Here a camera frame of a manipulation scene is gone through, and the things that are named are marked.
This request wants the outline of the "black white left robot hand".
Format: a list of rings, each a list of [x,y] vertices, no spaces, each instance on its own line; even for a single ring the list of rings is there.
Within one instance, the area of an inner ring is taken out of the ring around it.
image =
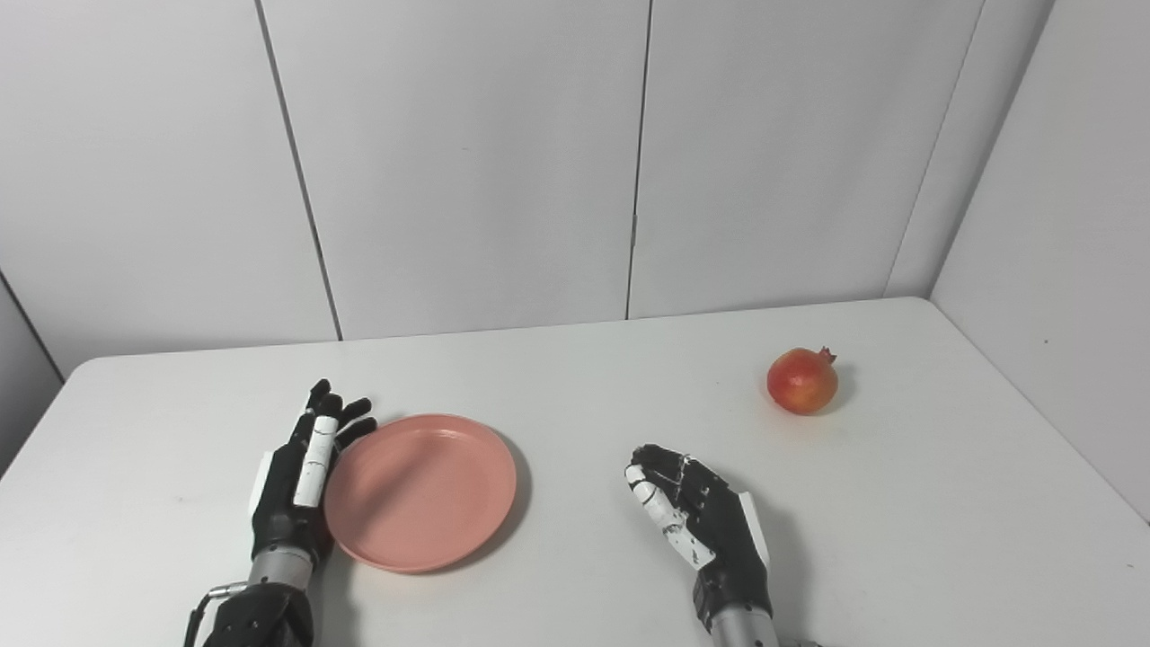
[[[371,410],[373,402],[368,396],[346,402],[340,394],[334,393],[332,384],[327,378],[321,378],[309,388],[307,400],[288,434],[288,442],[271,452],[266,473],[259,479],[258,500],[251,515],[251,559],[274,548],[288,547],[301,550],[312,565],[317,567],[332,553],[332,532],[321,502],[293,502],[305,450],[310,446],[316,421],[324,415],[334,418],[332,450],[328,463],[331,471],[340,462],[342,452],[377,430],[378,423]]]

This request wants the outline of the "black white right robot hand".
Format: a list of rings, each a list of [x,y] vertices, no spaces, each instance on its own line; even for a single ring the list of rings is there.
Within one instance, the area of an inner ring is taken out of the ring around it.
[[[632,450],[632,496],[693,569],[693,609],[715,646],[776,646],[770,557],[756,503],[702,460],[658,445]]]

